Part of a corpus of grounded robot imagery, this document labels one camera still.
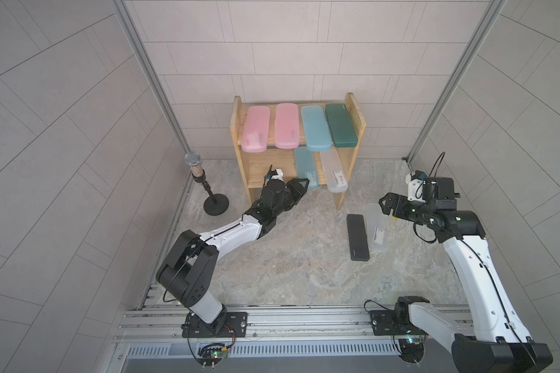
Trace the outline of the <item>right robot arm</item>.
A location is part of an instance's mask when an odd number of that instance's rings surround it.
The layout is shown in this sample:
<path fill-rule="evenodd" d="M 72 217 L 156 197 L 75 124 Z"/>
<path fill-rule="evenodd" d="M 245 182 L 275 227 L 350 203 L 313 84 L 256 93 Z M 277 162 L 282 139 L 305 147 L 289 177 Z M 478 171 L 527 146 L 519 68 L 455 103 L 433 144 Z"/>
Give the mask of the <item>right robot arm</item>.
<path fill-rule="evenodd" d="M 534 341 L 494 267 L 485 230 L 473 211 L 457 207 L 459 194 L 447 177 L 416 172 L 407 195 L 388 193 L 378 203 L 385 215 L 429 228 L 443 245 L 464 289 L 472 325 L 466 327 L 421 296 L 403 296 L 392 323 L 401 335 L 432 337 L 447 349 L 459 372 L 540 372 L 553 362 L 545 343 Z"/>

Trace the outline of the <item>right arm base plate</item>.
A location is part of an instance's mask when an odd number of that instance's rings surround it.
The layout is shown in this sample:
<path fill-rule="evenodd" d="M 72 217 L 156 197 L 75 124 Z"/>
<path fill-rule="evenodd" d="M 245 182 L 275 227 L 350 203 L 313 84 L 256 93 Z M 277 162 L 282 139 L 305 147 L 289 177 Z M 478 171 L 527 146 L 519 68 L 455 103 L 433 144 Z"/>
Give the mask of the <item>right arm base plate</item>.
<path fill-rule="evenodd" d="M 401 323 L 393 310 L 377 309 L 368 312 L 373 335 L 379 336 L 424 336 L 426 333 L 412 324 Z"/>

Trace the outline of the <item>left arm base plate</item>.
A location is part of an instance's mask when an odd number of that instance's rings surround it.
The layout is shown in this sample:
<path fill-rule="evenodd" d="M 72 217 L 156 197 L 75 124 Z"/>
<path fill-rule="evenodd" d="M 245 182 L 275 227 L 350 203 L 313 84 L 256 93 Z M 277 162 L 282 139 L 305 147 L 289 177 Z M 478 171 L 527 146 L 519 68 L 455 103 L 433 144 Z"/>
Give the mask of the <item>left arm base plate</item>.
<path fill-rule="evenodd" d="M 245 337 L 247 321 L 247 312 L 223 310 L 212 323 L 206 323 L 197 314 L 190 312 L 181 326 L 182 337 L 196 339 Z"/>

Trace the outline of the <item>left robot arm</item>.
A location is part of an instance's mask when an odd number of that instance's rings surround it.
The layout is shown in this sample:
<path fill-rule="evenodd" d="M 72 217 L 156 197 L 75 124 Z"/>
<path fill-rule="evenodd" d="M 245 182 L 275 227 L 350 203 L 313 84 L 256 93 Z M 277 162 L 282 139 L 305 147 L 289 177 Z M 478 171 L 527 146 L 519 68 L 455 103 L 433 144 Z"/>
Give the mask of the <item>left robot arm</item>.
<path fill-rule="evenodd" d="M 157 282 L 202 323 L 222 328 L 226 307 L 209 290 L 218 260 L 268 234 L 277 217 L 299 203 L 309 183 L 308 179 L 284 182 L 278 175 L 266 177 L 261 197 L 235 222 L 202 234 L 181 233 L 156 272 Z"/>

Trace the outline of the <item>small teal pencil case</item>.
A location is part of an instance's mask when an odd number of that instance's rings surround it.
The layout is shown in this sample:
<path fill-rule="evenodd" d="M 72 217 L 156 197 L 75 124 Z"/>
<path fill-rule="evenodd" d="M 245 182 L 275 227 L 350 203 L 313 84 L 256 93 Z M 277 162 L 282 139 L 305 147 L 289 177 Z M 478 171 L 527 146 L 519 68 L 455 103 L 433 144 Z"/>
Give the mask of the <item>small teal pencil case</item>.
<path fill-rule="evenodd" d="M 309 191 L 319 188 L 319 178 L 314 154 L 308 150 L 307 147 L 298 147 L 294 149 L 294 156 L 298 178 L 309 180 Z"/>

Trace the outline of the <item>black pencil case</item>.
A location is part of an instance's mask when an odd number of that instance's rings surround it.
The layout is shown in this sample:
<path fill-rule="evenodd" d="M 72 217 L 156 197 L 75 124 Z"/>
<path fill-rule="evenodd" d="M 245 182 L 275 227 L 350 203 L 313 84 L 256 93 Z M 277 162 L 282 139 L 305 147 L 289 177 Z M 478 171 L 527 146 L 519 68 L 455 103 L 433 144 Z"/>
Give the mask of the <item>black pencil case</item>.
<path fill-rule="evenodd" d="M 370 251 L 364 217 L 361 214 L 348 214 L 346 222 L 351 260 L 367 262 L 370 259 Z"/>

